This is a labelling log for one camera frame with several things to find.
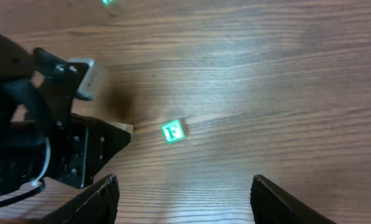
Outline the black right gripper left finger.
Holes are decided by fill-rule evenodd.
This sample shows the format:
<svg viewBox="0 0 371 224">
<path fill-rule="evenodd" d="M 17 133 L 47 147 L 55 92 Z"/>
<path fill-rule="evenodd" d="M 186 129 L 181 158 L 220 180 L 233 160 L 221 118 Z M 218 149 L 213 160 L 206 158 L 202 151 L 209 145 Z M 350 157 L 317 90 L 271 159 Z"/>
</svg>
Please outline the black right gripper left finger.
<svg viewBox="0 0 371 224">
<path fill-rule="evenodd" d="M 36 224 L 114 224 L 120 188 L 117 176 L 108 174 Z"/>
</svg>

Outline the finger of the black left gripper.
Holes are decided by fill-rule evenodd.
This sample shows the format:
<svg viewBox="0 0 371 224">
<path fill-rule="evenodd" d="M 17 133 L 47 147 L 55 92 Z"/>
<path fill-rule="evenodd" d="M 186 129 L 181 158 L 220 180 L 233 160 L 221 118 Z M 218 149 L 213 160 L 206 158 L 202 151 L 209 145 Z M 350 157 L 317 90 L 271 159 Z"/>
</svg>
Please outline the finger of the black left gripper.
<svg viewBox="0 0 371 224">
<path fill-rule="evenodd" d="M 104 124 L 104 161 L 109 161 L 131 142 L 131 134 L 110 123 Z"/>
</svg>

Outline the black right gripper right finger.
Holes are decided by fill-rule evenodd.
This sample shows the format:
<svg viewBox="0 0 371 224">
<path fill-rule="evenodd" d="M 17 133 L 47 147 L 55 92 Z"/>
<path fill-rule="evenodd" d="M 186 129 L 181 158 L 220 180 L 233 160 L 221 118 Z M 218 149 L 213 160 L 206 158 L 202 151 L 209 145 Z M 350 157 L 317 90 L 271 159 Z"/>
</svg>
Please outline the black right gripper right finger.
<svg viewBox="0 0 371 224">
<path fill-rule="evenodd" d="M 253 177 L 250 203 L 256 224 L 335 224 L 260 174 Z"/>
</svg>

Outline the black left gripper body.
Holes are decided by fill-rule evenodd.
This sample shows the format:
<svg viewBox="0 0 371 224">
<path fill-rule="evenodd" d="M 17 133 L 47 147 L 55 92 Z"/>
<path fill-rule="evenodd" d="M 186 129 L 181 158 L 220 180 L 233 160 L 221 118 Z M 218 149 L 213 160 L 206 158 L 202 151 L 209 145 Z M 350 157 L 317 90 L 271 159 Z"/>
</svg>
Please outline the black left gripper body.
<svg viewBox="0 0 371 224">
<path fill-rule="evenodd" d="M 56 128 L 49 140 L 48 177 L 83 189 L 117 154 L 117 124 L 72 113 L 66 127 Z"/>
</svg>

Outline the green F wooden block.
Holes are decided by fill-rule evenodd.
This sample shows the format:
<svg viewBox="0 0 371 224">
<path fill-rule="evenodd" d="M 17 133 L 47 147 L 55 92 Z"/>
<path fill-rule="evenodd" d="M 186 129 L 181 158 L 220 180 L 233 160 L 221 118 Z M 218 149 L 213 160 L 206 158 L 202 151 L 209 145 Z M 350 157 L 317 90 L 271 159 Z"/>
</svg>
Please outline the green F wooden block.
<svg viewBox="0 0 371 224">
<path fill-rule="evenodd" d="M 164 123 L 161 132 L 167 144 L 182 141 L 189 135 L 185 119 L 173 119 Z"/>
</svg>

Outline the white red patterned wooden block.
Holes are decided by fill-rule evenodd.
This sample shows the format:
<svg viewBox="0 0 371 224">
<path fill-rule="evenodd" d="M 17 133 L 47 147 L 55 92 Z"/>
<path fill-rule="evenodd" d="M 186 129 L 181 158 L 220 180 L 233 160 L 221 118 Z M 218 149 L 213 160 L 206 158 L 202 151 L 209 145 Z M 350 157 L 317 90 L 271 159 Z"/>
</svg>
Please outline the white red patterned wooden block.
<svg viewBox="0 0 371 224">
<path fill-rule="evenodd" d="M 132 124 L 125 124 L 125 123 L 119 123 L 119 122 L 111 122 L 110 124 L 130 134 L 133 133 L 134 126 Z"/>
</svg>

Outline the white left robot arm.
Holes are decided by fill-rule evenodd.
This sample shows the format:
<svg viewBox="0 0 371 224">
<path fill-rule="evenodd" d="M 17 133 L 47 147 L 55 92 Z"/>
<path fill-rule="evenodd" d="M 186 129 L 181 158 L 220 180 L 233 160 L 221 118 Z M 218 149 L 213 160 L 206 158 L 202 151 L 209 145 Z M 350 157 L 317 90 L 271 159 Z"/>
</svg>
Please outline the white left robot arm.
<svg viewBox="0 0 371 224">
<path fill-rule="evenodd" d="M 89 58 L 28 52 L 0 34 L 0 196 L 46 177 L 81 189 L 131 141 L 129 132 L 72 112 L 102 73 Z"/>
</svg>

